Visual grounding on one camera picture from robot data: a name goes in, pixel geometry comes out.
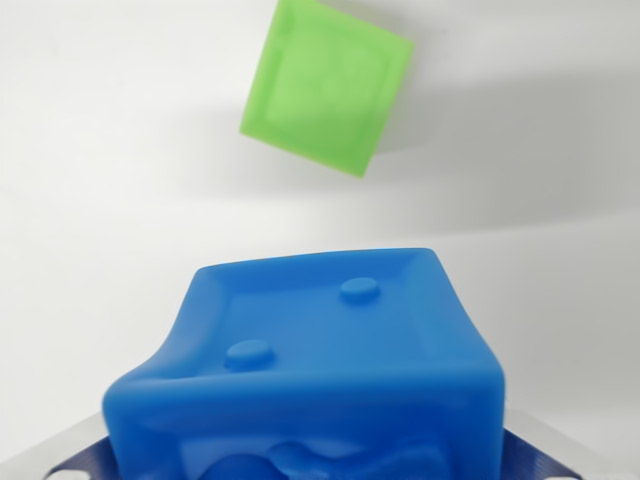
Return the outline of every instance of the green translucent block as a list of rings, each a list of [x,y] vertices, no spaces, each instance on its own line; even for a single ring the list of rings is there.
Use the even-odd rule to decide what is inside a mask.
[[[412,50],[315,0],[280,0],[240,131],[363,176]]]

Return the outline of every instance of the blue silicone block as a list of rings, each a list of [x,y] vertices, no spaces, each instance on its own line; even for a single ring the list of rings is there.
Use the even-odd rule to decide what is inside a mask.
[[[207,267],[104,399],[124,480],[497,480],[504,378],[435,254]]]

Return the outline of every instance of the rubber toy block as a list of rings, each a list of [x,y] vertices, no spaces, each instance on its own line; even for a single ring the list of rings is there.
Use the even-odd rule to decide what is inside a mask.
[[[203,268],[104,399],[124,480],[498,480],[503,407],[425,249]]]
[[[280,0],[240,131],[363,176],[412,50],[315,0]]]

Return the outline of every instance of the white surface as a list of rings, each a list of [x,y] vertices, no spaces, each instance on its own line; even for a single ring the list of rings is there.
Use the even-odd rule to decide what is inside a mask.
[[[99,408],[198,267],[418,245],[510,403],[640,471],[640,4],[331,3],[418,45],[363,181],[237,133],[273,1],[0,0],[0,459]]]

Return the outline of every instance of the cube face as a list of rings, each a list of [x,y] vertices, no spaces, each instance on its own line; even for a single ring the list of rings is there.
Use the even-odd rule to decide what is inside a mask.
[[[274,478],[496,480],[503,390],[433,252],[336,252],[200,270],[105,416],[125,480],[173,457],[167,478],[227,480],[237,454]]]
[[[412,47],[315,0],[280,0],[241,131],[361,176]]]

